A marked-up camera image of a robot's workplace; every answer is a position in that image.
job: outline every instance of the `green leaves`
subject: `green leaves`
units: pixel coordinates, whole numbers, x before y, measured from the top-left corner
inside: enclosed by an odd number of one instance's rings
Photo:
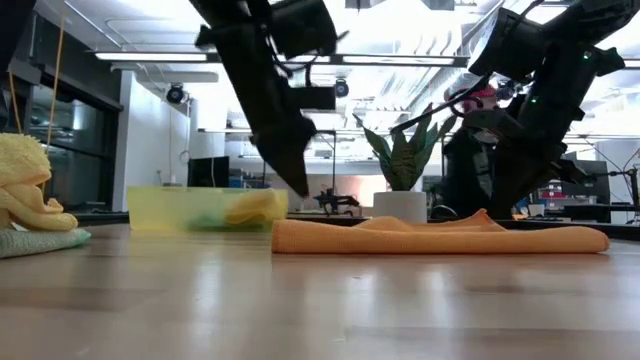
[[[425,113],[431,111],[429,105]],[[424,167],[431,158],[433,147],[446,135],[456,123],[456,116],[449,117],[438,129],[431,127],[431,116],[418,123],[415,134],[407,142],[402,132],[393,135],[393,150],[380,135],[364,127],[362,119],[353,114],[358,124],[364,129],[365,137],[373,148],[373,153],[380,160],[380,168],[393,191],[408,191],[416,184]]]

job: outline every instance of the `translucent container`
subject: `translucent container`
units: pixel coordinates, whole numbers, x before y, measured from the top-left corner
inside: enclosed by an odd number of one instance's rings
[[[287,216],[275,189],[129,187],[131,228],[151,231],[260,231]]]

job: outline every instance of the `potted plant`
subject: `potted plant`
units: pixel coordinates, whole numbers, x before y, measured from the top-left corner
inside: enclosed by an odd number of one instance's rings
[[[432,105],[429,105],[425,113],[431,108]],[[402,132],[393,134],[393,148],[385,138],[364,127],[362,119],[355,114],[353,116],[364,129],[367,141],[380,160],[380,168],[392,190],[374,194],[374,215],[395,216],[410,223],[427,222],[427,194],[411,189],[421,178],[424,167],[431,158],[433,147],[455,125],[456,116],[445,120],[441,128],[438,128],[438,124],[429,128],[429,116],[418,123],[409,141]]]

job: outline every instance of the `orange cloth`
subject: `orange cloth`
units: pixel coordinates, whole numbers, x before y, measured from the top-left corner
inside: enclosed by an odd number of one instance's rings
[[[411,225],[393,217],[354,227],[276,221],[271,250],[289,254],[530,254],[598,253],[609,239],[587,227],[507,231],[484,210],[442,224]]]

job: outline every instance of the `table surface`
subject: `table surface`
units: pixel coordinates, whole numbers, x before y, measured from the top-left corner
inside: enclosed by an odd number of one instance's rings
[[[0,359],[637,359],[640,246],[272,256],[268,234],[89,229],[0,261]]]

